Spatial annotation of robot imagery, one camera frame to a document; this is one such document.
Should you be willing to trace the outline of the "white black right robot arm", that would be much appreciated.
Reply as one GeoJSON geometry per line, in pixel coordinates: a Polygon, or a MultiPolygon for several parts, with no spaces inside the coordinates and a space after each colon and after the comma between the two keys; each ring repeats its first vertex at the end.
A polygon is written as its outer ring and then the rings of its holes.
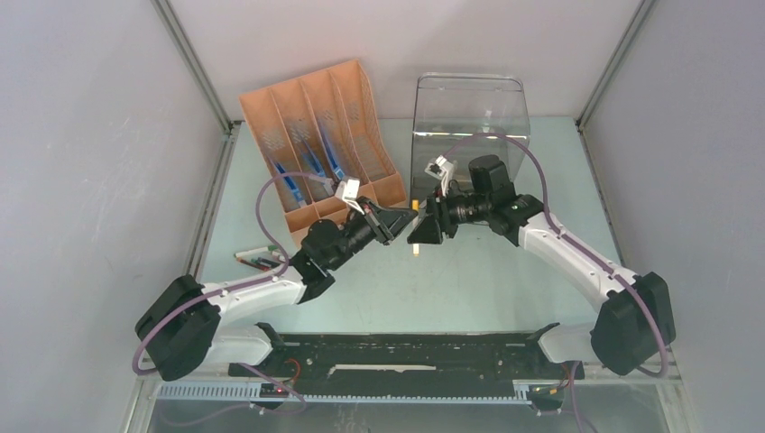
{"type": "Polygon", "coordinates": [[[420,209],[409,244],[442,244],[464,224],[486,223],[498,236],[561,272],[597,314],[592,324],[552,324],[539,331],[524,363],[547,377],[567,362],[600,362],[620,376],[640,371],[654,378],[669,372],[668,346],[676,337],[666,281],[618,265],[577,236],[549,211],[544,199],[515,191],[505,164],[489,154],[468,165],[473,189],[452,186],[454,165],[439,155],[425,172],[439,181],[420,209]]]}

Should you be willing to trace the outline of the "grey transparent drawer unit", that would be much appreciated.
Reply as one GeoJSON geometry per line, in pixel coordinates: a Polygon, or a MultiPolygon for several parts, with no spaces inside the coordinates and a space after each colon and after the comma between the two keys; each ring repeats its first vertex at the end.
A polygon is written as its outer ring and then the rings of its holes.
{"type": "Polygon", "coordinates": [[[526,153],[498,140],[505,135],[527,147],[530,118],[520,79],[496,74],[437,73],[421,75],[417,81],[412,126],[410,198],[424,203],[440,186],[426,173],[439,155],[474,134],[484,134],[447,156],[455,166],[453,179],[462,190],[472,188],[468,163],[485,154],[495,154],[514,179],[526,153]]]}

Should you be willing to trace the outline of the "white marker green cap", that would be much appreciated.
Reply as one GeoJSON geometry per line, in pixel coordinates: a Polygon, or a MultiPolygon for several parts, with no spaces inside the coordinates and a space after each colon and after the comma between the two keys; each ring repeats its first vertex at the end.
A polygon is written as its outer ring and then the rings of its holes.
{"type": "Polygon", "coordinates": [[[252,256],[252,255],[261,254],[261,253],[271,253],[273,251],[276,251],[278,253],[280,251],[280,248],[275,244],[270,244],[267,246],[257,247],[254,249],[234,253],[234,257],[239,259],[242,257],[252,256]]]}

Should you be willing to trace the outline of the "blue folder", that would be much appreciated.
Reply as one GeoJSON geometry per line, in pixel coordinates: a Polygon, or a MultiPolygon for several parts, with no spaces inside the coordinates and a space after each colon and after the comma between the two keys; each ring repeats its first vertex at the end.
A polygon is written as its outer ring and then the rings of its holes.
{"type": "MultiPolygon", "coordinates": [[[[270,159],[270,162],[274,169],[277,170],[280,174],[285,174],[287,172],[284,167],[277,161],[270,159]]],[[[287,188],[290,190],[290,193],[296,201],[298,207],[305,207],[307,202],[296,181],[291,176],[284,176],[283,180],[287,185],[287,188]]]]}
{"type": "Polygon", "coordinates": [[[318,128],[326,150],[327,159],[334,175],[339,180],[353,177],[354,174],[351,171],[351,166],[342,153],[339,140],[334,138],[330,130],[322,123],[318,124],[318,128]]]}
{"type": "Polygon", "coordinates": [[[313,152],[309,144],[306,140],[301,140],[300,144],[302,146],[302,156],[305,162],[309,165],[311,171],[322,178],[327,178],[327,180],[324,183],[324,189],[328,196],[334,195],[333,190],[333,181],[328,177],[326,174],[320,160],[318,159],[317,155],[313,152]]]}

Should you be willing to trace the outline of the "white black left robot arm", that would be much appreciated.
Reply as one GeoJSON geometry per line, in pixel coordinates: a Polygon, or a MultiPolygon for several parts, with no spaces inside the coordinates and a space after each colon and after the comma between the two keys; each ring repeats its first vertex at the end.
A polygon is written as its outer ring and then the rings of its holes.
{"type": "Polygon", "coordinates": [[[366,197],[357,201],[360,207],[341,224],[314,222],[300,249],[272,273],[207,284],[190,274],[173,280],[136,322],[134,372],[157,373],[165,382],[208,364],[248,364],[268,376],[280,372],[285,352],[276,345],[277,334],[265,323],[239,327],[237,321],[321,296],[335,282],[333,271],[371,242],[390,244],[417,215],[366,197]]]}

